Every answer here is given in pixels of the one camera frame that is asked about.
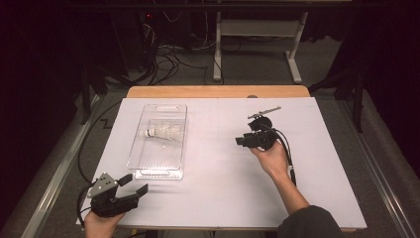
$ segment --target human hand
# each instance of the human hand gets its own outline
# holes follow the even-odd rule
[[[250,148],[250,150],[257,156],[262,165],[262,169],[272,179],[280,176],[288,176],[286,153],[278,141],[267,151],[262,151],[258,148]]]
[[[102,218],[89,211],[84,218],[85,237],[86,238],[111,238],[117,228],[118,222],[123,218],[125,213],[114,217]]]

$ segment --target white tabletop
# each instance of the white tabletop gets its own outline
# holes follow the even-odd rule
[[[186,229],[266,229],[287,212],[270,178],[235,138],[250,132],[247,119],[266,116],[287,138],[297,187],[309,203],[329,210],[341,228],[366,228],[355,195],[314,98],[126,98],[95,173],[114,179],[128,174],[127,162],[146,104],[185,104],[188,129],[182,180],[135,179],[117,196],[149,184],[149,193],[120,221],[121,226]],[[90,206],[86,198],[83,207]]]

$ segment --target sleeve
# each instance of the sleeve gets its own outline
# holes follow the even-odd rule
[[[318,206],[300,209],[278,226],[279,238],[338,238],[343,232],[327,210]]]

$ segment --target transparent plastic box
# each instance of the transparent plastic box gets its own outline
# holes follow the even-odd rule
[[[182,179],[186,116],[186,105],[145,105],[127,162],[136,179]]]

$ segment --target desk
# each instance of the desk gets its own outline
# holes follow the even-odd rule
[[[242,98],[250,94],[259,98]],[[145,183],[150,186],[121,227],[274,230],[287,217],[285,207],[258,160],[234,137],[249,132],[247,113],[280,105],[269,118],[290,143],[298,188],[310,203],[329,210],[341,228],[366,228],[316,101],[308,95],[298,85],[133,87],[95,178],[104,172],[114,178],[129,173],[126,163],[144,104],[186,104],[188,132],[182,180],[138,179],[119,189],[117,196],[124,196]],[[213,133],[215,124],[218,133]],[[89,203],[86,199],[83,207]]]
[[[345,2],[352,0],[316,0],[314,2]],[[287,63],[293,81],[296,84],[302,83],[299,69],[295,61],[297,47],[302,37],[306,24],[308,12],[303,11],[299,19],[293,21],[262,21],[262,20],[222,20],[222,14],[217,13],[216,25],[216,50],[214,54],[213,79],[222,79],[222,51],[220,48],[222,36],[257,36],[257,37],[286,37],[293,38],[293,46],[290,51],[285,52]]]

